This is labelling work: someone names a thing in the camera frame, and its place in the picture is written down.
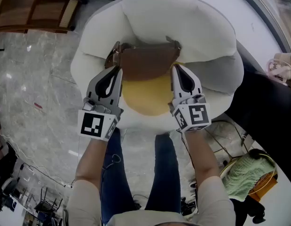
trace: white cable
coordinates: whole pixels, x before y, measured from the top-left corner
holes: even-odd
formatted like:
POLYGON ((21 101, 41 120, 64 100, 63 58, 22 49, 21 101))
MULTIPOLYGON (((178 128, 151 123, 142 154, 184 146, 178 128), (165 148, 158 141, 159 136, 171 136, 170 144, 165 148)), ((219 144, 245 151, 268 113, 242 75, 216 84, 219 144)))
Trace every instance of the white cable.
POLYGON ((53 178, 59 178, 60 179, 60 182, 61 182, 61 184, 64 184, 64 185, 68 185, 68 184, 70 184, 70 183, 65 183, 60 177, 58 177, 58 176, 50 176, 50 173, 48 172, 48 170, 46 169, 46 167, 44 167, 43 165, 42 166, 39 166, 39 165, 37 165, 36 163, 35 163, 35 161, 34 161, 34 159, 33 158, 31 158, 31 157, 28 157, 28 156, 26 156, 25 155, 25 153, 19 148, 19 146, 18 146, 18 144, 11 138, 11 137, 7 137, 7 136, 5 136, 5 135, 3 135, 3 134, 1 134, 0 133, 0 135, 1 136, 3 136, 4 138, 6 138, 6 139, 10 139, 16 146, 17 146, 17 148, 18 148, 18 150, 20 151, 20 152, 22 152, 22 154, 26 157, 26 159, 29 159, 29 160, 31 160, 35 165, 36 165, 36 167, 39 169, 39 168, 44 168, 45 169, 45 172, 48 174, 48 176, 51 178, 51 179, 53 179, 53 178))

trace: white chair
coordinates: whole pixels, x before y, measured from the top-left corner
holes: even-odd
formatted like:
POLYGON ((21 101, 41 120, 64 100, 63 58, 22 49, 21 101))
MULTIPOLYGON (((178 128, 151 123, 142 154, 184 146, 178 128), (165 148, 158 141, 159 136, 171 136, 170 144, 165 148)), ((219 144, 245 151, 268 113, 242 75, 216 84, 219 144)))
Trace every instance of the white chair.
MULTIPOLYGON (((82 98, 86 97, 92 78, 104 69, 105 59, 116 41, 162 43, 166 36, 180 42, 182 50, 177 61, 199 77, 212 118, 225 112, 242 82, 243 64, 232 25, 201 0, 116 0, 99 9, 88 20, 71 64, 71 74, 82 98)), ((163 83, 168 85, 169 75, 150 85, 153 93, 159 92, 163 83)), ((170 86, 161 101, 157 96, 151 97, 150 86, 142 87, 142 82, 137 92, 130 92, 127 84, 123 86, 128 89, 119 101, 119 107, 124 109, 117 125, 120 129, 140 127, 160 133, 178 128, 167 109, 170 86)))

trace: forearm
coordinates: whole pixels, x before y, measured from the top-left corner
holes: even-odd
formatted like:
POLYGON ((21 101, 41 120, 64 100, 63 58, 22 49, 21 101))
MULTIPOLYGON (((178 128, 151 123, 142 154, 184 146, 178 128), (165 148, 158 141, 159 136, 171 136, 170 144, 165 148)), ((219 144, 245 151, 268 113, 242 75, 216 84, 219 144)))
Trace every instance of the forearm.
POLYGON ((79 161, 75 180, 87 180, 100 189, 102 165, 107 142, 92 139, 79 161))
POLYGON ((220 176, 213 151, 200 131, 185 133, 189 153, 196 171, 197 186, 212 176, 220 176))

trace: person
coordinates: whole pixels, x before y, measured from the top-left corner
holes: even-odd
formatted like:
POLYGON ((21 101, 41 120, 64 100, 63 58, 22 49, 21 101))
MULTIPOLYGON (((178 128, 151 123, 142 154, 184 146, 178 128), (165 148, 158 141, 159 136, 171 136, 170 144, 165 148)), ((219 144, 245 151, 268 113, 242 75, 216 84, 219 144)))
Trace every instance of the person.
POLYGON ((235 213, 213 151, 201 131, 185 133, 198 186, 198 214, 187 222, 180 214, 178 162, 169 134, 155 138, 155 176, 145 210, 137 210, 126 180, 115 129, 108 143, 91 139, 75 176, 66 207, 69 226, 233 226, 235 213))

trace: blue jeans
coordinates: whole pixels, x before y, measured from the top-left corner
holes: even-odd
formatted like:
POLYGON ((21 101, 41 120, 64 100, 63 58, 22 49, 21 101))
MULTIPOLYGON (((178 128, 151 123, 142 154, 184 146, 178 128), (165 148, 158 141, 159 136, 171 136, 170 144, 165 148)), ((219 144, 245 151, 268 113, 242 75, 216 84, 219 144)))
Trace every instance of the blue jeans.
MULTIPOLYGON (((156 136, 155 154, 155 177, 145 210, 180 213, 181 187, 178 162, 173 142, 168 134, 156 136)), ((101 201, 104 224, 107 224, 114 214, 136 210, 126 180, 118 128, 114 130, 108 142, 103 162, 101 201)))

